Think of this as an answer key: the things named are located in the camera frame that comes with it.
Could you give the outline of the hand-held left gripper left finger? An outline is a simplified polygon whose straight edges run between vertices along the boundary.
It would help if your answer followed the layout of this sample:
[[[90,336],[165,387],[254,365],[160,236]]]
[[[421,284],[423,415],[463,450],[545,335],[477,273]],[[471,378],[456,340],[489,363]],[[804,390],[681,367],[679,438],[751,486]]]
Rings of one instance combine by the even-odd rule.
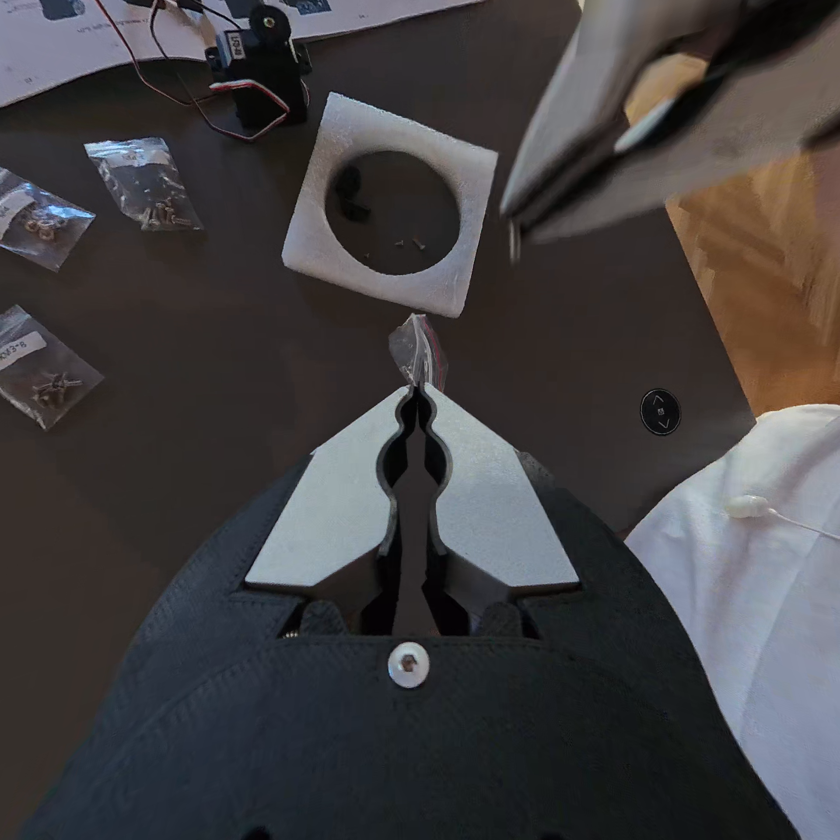
[[[348,618],[396,609],[415,387],[405,385],[314,449],[245,576],[252,589],[331,601]]]

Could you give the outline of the dark brown desk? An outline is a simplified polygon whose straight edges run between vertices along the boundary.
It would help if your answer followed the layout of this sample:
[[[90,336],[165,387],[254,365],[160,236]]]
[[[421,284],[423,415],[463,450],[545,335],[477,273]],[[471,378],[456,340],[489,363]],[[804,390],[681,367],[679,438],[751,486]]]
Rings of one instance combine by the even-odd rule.
[[[310,47],[310,120],[227,142],[109,70],[2,111],[2,165],[97,215],[59,273],[2,253],[19,305],[104,375],[50,431],[2,401],[2,838],[88,735],[190,555],[393,392],[407,308],[283,266],[331,91],[496,151],[465,308],[432,321],[446,393],[616,531],[753,425],[662,211],[508,257],[498,204],[575,2],[486,2]],[[145,233],[85,144],[161,138],[203,230]],[[655,388],[681,407],[656,436]]]

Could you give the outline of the white foam square with hole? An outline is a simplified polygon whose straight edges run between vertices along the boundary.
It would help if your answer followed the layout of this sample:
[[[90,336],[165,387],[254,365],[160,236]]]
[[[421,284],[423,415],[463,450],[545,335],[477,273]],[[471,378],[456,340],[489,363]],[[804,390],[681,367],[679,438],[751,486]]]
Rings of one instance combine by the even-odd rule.
[[[387,275],[353,257],[327,219],[333,177],[355,159],[380,152],[406,154],[425,163],[458,205],[453,247],[438,262],[412,274]],[[281,253],[284,266],[367,297],[457,319],[466,304],[498,157],[494,150],[331,91],[289,222]]]

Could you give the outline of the person's white shirt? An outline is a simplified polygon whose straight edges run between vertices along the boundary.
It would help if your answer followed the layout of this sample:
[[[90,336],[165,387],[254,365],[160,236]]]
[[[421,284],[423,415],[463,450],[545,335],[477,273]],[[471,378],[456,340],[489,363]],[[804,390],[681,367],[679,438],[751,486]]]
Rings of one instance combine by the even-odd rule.
[[[675,609],[741,750],[801,838],[839,838],[838,542],[772,518],[732,519],[725,503],[741,495],[838,535],[838,405],[761,415],[626,544]]]

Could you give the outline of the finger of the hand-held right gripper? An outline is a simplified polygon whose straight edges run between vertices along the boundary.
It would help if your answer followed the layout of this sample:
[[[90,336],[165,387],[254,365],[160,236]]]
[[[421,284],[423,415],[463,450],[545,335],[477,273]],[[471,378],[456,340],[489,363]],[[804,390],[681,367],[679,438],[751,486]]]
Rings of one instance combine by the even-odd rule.
[[[712,62],[634,126],[619,102],[564,151],[550,148],[572,111],[557,83],[572,73],[559,71],[518,154],[519,236],[546,244],[584,234],[755,167],[838,146],[838,58],[838,33],[809,33],[746,66]]]
[[[500,213],[536,218],[574,179],[612,154],[624,103],[673,45],[712,39],[747,2],[585,2],[579,24],[525,132]]]

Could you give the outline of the small clear zip bag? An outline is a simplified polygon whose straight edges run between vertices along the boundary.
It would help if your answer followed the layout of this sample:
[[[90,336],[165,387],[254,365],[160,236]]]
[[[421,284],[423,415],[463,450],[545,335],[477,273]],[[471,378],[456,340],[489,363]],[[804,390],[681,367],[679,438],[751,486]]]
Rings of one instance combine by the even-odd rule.
[[[445,389],[448,361],[425,314],[412,313],[388,336],[388,350],[404,380],[411,386],[430,384]]]

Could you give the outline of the round black desk button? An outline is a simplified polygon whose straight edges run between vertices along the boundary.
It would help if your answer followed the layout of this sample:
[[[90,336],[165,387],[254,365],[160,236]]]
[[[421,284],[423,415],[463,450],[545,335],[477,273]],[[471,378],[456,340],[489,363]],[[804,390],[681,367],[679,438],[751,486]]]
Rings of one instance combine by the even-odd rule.
[[[681,421],[677,397],[664,388],[654,388],[644,395],[639,414],[647,431],[656,436],[674,433]]]

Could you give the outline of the scattered clear screw bags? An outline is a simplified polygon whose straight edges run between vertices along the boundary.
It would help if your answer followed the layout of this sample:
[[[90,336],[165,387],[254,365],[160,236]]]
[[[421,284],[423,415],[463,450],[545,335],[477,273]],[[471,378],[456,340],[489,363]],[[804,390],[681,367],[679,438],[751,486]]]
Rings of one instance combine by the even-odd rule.
[[[172,153],[161,138],[85,144],[123,215],[145,233],[203,230]],[[95,213],[2,169],[2,251],[57,272]],[[18,305],[1,317],[2,399],[47,431],[103,376]]]

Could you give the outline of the printed instruction sheet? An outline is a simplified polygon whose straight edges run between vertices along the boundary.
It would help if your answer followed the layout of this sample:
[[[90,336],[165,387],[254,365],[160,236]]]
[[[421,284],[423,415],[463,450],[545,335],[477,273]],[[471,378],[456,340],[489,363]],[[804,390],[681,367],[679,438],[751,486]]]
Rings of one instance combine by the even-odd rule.
[[[475,1],[267,1],[288,18],[295,40],[311,41],[475,5]],[[202,1],[193,12],[166,2],[149,29],[146,2],[2,1],[2,107],[101,70],[138,61],[203,62],[216,34],[246,28],[257,2]]]

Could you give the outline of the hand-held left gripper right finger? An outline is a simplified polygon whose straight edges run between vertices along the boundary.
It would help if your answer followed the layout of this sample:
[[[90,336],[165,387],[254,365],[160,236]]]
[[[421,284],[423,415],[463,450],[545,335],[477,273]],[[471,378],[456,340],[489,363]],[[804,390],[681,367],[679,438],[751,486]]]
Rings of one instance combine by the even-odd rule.
[[[433,589],[467,614],[581,585],[520,453],[438,388],[420,391]]]

